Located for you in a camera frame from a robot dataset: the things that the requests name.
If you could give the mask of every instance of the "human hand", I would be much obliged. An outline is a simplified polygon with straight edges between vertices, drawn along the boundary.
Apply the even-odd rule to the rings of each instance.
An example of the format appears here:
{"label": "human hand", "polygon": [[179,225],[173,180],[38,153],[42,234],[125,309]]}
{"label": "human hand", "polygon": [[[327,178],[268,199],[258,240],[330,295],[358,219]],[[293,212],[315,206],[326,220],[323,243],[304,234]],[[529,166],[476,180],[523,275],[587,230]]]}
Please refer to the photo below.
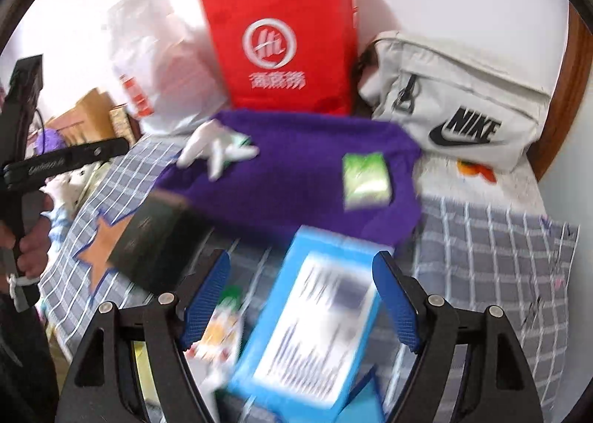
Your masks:
{"label": "human hand", "polygon": [[[43,210],[51,211],[53,201],[50,196],[46,196],[43,202]],[[49,239],[49,231],[52,223],[47,217],[40,217],[34,228],[21,239],[19,248],[22,252],[17,266],[19,270],[29,279],[38,278],[47,266],[47,251],[52,245]],[[11,230],[0,221],[0,247],[13,249],[15,237]],[[0,273],[4,273],[4,268],[0,268]],[[0,275],[0,292],[8,292],[8,283],[4,274]]]}

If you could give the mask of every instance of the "colorful package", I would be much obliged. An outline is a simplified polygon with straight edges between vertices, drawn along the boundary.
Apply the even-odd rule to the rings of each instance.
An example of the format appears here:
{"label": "colorful package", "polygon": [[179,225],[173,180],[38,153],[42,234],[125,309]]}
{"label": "colorful package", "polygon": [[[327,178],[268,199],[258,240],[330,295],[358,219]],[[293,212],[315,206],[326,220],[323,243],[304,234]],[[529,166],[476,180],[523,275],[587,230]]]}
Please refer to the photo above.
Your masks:
{"label": "colorful package", "polygon": [[225,289],[202,339],[186,351],[188,360],[199,358],[218,368],[232,368],[241,348],[243,320],[240,308],[241,289],[235,286]]}
{"label": "colorful package", "polygon": [[391,203],[393,191],[382,153],[347,153],[343,166],[344,210],[386,207]]}
{"label": "colorful package", "polygon": [[381,250],[301,228],[228,389],[287,423],[334,421],[379,308],[371,266]]}

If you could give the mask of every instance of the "brown box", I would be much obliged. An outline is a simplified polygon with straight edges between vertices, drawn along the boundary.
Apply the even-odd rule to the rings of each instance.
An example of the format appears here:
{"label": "brown box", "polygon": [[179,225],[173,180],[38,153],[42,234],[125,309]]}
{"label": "brown box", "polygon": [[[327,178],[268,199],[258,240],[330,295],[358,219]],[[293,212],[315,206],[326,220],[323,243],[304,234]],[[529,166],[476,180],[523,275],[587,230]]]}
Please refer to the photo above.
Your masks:
{"label": "brown box", "polygon": [[173,291],[211,229],[212,222],[182,196],[151,190],[113,246],[109,263],[150,293]]}
{"label": "brown box", "polygon": [[113,129],[117,137],[125,137],[132,147],[140,137],[140,125],[127,114],[125,105],[118,105],[109,111]]}
{"label": "brown box", "polygon": [[45,126],[57,130],[68,145],[113,139],[109,110],[114,106],[107,93],[93,88],[70,110],[47,120]]}

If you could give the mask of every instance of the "green package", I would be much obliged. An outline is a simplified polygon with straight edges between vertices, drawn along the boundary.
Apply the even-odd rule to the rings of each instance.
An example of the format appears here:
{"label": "green package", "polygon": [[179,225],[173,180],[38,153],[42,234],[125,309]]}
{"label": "green package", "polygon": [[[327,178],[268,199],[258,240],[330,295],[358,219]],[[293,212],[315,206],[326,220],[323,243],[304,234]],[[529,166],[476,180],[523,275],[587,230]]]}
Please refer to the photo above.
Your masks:
{"label": "green package", "polygon": [[382,153],[347,153],[342,162],[345,211],[386,207],[391,203],[391,181]]}

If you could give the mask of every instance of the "star pattern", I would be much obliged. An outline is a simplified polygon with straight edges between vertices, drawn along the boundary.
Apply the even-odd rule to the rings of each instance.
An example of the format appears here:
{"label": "star pattern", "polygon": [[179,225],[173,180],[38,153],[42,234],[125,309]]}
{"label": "star pattern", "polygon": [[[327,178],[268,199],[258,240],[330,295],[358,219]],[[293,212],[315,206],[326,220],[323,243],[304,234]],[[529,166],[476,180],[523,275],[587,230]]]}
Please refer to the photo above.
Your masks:
{"label": "star pattern", "polygon": [[494,175],[494,171],[488,166],[458,160],[457,169],[461,175],[466,177],[481,175],[491,184],[496,184],[496,175]]}
{"label": "star pattern", "polygon": [[113,248],[122,236],[127,225],[130,223],[132,214],[110,224],[105,217],[100,215],[97,218],[97,232],[91,240],[90,245],[78,253],[78,259],[91,266],[91,292],[94,293],[97,286],[113,265],[109,262]]}

